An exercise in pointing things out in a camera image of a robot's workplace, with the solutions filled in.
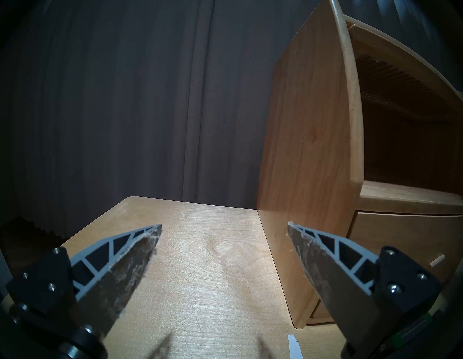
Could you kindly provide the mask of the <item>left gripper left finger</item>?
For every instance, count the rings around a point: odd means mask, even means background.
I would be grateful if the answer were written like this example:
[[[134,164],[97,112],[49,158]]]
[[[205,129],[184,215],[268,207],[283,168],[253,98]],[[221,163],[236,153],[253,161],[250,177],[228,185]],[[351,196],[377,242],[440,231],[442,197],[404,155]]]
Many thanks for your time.
[[[162,225],[113,235],[69,257],[55,247],[7,284],[15,304],[31,314],[58,323],[90,325],[107,336],[144,278]]]

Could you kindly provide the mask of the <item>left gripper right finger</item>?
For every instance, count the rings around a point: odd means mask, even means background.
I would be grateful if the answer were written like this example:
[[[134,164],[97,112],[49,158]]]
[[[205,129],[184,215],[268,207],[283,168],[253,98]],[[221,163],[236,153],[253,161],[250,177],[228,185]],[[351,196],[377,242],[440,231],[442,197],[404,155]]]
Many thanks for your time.
[[[288,223],[305,275],[346,343],[341,358],[412,358],[430,338],[441,282],[392,246],[377,256],[337,235]]]

